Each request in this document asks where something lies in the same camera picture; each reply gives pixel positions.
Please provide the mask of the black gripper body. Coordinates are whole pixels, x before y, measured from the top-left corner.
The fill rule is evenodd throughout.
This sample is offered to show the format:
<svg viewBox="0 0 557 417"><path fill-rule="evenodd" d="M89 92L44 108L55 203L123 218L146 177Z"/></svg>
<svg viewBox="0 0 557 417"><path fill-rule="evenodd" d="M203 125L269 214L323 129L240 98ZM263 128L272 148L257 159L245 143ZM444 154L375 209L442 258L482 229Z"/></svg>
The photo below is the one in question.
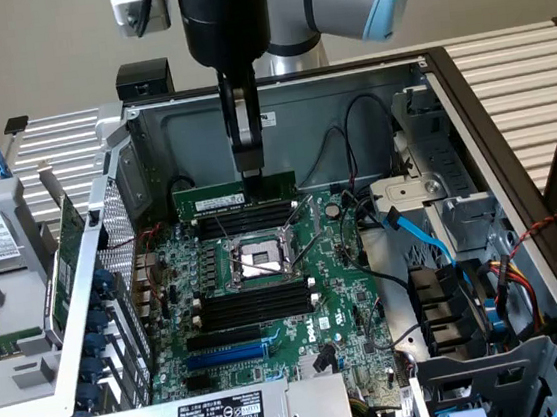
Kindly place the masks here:
<svg viewBox="0 0 557 417"><path fill-rule="evenodd" d="M267 0L178 0L190 54L219 72L244 70L270 40Z"/></svg>

